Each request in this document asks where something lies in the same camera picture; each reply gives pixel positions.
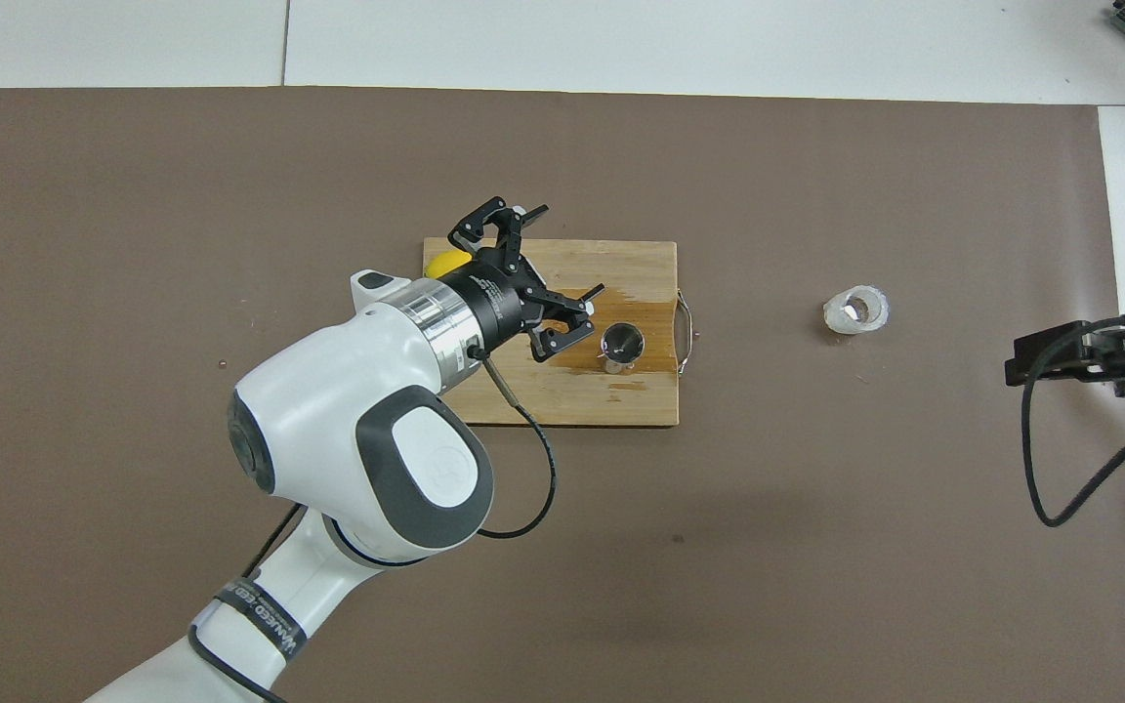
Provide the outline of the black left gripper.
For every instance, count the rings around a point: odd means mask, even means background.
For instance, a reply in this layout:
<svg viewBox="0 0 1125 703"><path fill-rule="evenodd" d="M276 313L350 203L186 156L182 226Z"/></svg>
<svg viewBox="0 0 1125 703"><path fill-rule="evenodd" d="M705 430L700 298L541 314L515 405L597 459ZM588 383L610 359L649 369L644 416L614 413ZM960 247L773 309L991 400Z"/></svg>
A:
<svg viewBox="0 0 1125 703"><path fill-rule="evenodd" d="M523 210L504 197L490 197L465 215L447 235L468 263L438 277L459 295L480 328L480 351L489 357L519 333L525 333L536 363L576 346L594 333L593 304L606 285L597 283L579 298L544 288L544 280L522 251L523 231L549 213L543 204Z"/></svg>

